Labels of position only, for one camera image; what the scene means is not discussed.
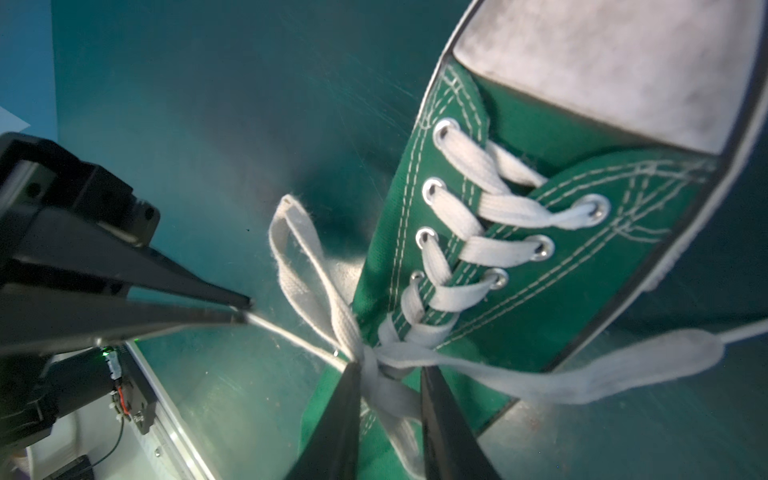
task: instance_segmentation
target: wire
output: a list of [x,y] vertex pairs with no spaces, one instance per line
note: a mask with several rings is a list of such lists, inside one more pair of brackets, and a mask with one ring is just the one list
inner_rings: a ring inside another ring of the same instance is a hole
[[123,413],[125,413],[125,415],[130,415],[131,413],[125,407],[125,399],[123,398],[123,387],[118,386],[118,393],[120,394],[120,405],[123,407]]
[[114,453],[114,451],[118,449],[118,445],[120,445],[120,441],[123,439],[123,428],[124,427],[125,427],[125,417],[121,417],[120,418],[120,435],[118,435],[118,440],[114,443],[114,447],[112,447],[112,450],[110,450],[108,454],[106,454],[103,457],[101,457],[100,459],[98,459],[96,461],[96,463],[93,463],[93,464],[83,468],[82,470],[79,470],[79,471],[73,473],[72,475],[68,475],[68,476],[65,476],[65,477],[57,478],[57,480],[69,480],[70,478],[74,478],[74,477],[76,477],[76,476],[78,476],[78,475],[80,475],[82,473],[87,472],[88,470],[92,469],[96,465],[98,465],[98,464],[102,463],[104,460],[106,460],[109,455],[112,455]]

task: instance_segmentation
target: shoelace bow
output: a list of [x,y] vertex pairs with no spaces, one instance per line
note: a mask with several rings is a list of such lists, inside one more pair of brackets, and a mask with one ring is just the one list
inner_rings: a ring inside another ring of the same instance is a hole
[[[435,126],[433,140],[451,165],[482,189],[477,215],[487,220],[518,227],[560,227],[573,230],[594,224],[596,203],[577,202],[553,214],[535,200],[514,195],[502,178],[540,187],[546,179],[520,160],[488,142],[485,150],[461,132],[455,121],[446,119]],[[506,395],[530,402],[583,404],[638,386],[665,382],[709,369],[723,357],[725,345],[768,332],[768,319],[720,334],[701,329],[678,329],[602,356],[588,365],[566,372],[528,373],[502,369],[444,356],[432,350],[450,334],[458,314],[482,300],[499,284],[498,267],[509,268],[531,260],[541,248],[540,240],[506,241],[483,237],[475,215],[437,179],[424,190],[427,203],[437,217],[465,241],[459,258],[490,269],[492,275],[464,286],[447,286],[452,272],[433,235],[420,243],[426,276],[435,288],[429,307],[454,313],[442,325],[421,323],[425,307],[419,295],[421,275],[412,276],[404,289],[400,307],[411,328],[404,340],[392,323],[392,314],[379,326],[380,346],[362,340],[357,321],[339,294],[326,268],[323,249],[309,214],[296,198],[280,201],[269,229],[272,253],[277,261],[280,288],[296,312],[328,344],[350,361],[362,366],[361,392],[367,405],[382,423],[392,447],[406,471],[424,478],[423,460],[412,422],[420,423],[419,393],[399,381],[416,367],[449,366],[476,382]],[[319,277],[327,306],[323,306],[302,277],[291,267],[286,255],[292,234],[302,253]],[[297,346],[343,371],[346,361],[304,339],[248,313],[253,324],[278,333]]]

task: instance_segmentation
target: silver grommet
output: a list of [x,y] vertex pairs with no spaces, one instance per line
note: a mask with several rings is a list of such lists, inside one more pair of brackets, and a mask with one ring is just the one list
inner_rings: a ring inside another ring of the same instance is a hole
[[445,189],[445,182],[437,177],[430,177],[424,181],[422,185],[422,197],[427,205],[434,203],[435,190],[438,188]]
[[424,243],[427,241],[427,237],[434,237],[437,240],[437,232],[429,227],[419,228],[419,231],[416,232],[416,245],[419,246],[419,249],[424,249]]
[[531,262],[542,262],[554,254],[554,241],[546,235],[531,235],[523,241],[539,243],[539,247],[531,256]]
[[412,282],[421,282],[424,280],[424,277],[426,275],[421,270],[413,270],[413,273],[411,273],[411,281]]
[[435,124],[435,129],[432,130],[432,141],[435,145],[440,145],[442,139],[445,138],[445,134],[448,133],[449,128],[455,128],[456,130],[462,129],[458,122],[453,118],[443,118],[442,120],[438,120]]
[[509,273],[503,268],[494,267],[487,269],[485,273],[482,274],[482,279],[487,280],[492,276],[495,276],[496,280],[491,283],[491,290],[500,290],[509,283]]
[[608,214],[611,213],[611,201],[600,194],[584,195],[582,198],[576,200],[571,208],[578,207],[584,204],[594,204],[594,210],[589,214],[589,221],[586,227],[594,227],[598,223],[608,218]]

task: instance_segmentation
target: green canvas fabric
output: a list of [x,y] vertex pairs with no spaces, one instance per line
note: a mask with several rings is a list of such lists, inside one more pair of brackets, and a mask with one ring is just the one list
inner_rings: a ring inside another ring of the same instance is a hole
[[[414,270],[423,270],[416,231],[431,227],[439,235],[454,275],[452,284],[478,281],[485,267],[458,260],[463,242],[438,220],[422,199],[422,185],[439,177],[476,211],[480,188],[456,171],[432,143],[432,129],[454,118],[464,132],[485,146],[489,139],[549,175],[527,194],[553,212],[570,207],[585,194],[610,199],[609,217],[580,230],[525,229],[487,225],[486,236],[522,240],[549,236],[556,245],[546,261],[507,269],[509,283],[463,312],[441,353],[475,362],[530,372],[551,365],[558,354],[583,341],[580,335],[635,270],[670,232],[698,190],[717,167],[716,160],[678,151],[579,118],[555,106],[473,78],[448,61],[427,93],[425,107],[402,156],[385,209],[373,237],[353,302],[366,340],[378,342],[376,330],[394,312],[401,338],[408,323],[399,297]],[[422,282],[424,304],[433,288]],[[439,324],[450,315],[427,310],[425,322]],[[510,401],[507,396],[444,369],[446,380],[469,425],[478,431]],[[328,369],[305,411],[302,443],[312,434],[339,373]],[[404,382],[419,387],[419,372]],[[407,478],[376,416],[363,410],[359,477]]]

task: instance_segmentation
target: black cable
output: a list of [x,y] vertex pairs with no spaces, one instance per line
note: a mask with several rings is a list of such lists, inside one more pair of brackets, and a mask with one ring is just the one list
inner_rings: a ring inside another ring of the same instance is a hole
[[75,477],[77,475],[80,475],[81,473],[87,472],[91,468],[95,467],[96,465],[98,465],[98,464],[102,463],[104,460],[106,460],[109,455],[112,455],[114,453],[114,451],[118,449],[118,445],[120,445],[120,441],[123,438],[123,428],[124,427],[125,427],[125,417],[121,417],[120,418],[120,435],[118,435],[118,440],[114,443],[114,447],[112,447],[112,450],[110,450],[108,454],[106,454],[103,457],[101,457],[100,459],[98,459],[98,461],[96,461],[96,463],[91,464],[90,466],[85,467],[82,470],[73,473],[72,475],[67,475],[65,477],[58,477],[58,478],[56,478],[56,480],[68,480],[69,478],[72,478],[72,477]]

